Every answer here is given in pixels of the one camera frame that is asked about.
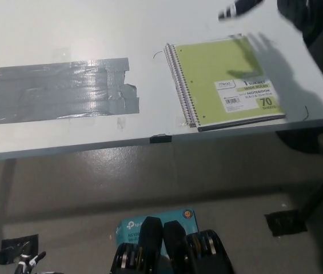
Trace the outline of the robot right five-finger hand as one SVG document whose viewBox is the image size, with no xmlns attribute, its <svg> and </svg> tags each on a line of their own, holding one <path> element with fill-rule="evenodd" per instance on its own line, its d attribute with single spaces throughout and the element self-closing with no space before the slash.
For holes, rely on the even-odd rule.
<svg viewBox="0 0 323 274">
<path fill-rule="evenodd" d="M 276 1 L 279 13 L 302 33 L 309 33 L 314 29 L 323 1 Z M 218 20 L 223 21 L 237 18 L 258 7 L 263 1 L 238 0 L 222 9 Z"/>
</svg>

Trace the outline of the robot left five-finger hand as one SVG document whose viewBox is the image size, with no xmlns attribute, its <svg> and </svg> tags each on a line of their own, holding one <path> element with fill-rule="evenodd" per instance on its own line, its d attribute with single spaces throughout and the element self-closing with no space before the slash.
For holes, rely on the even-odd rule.
<svg viewBox="0 0 323 274">
<path fill-rule="evenodd" d="M 31 273 L 35 266 L 38 264 L 40 260 L 42 260 L 46 256 L 46 252 L 43 251 L 38 255 L 25 255 L 21 254 L 19 256 L 19 262 L 15 269 L 15 274 L 25 274 Z"/>
</svg>

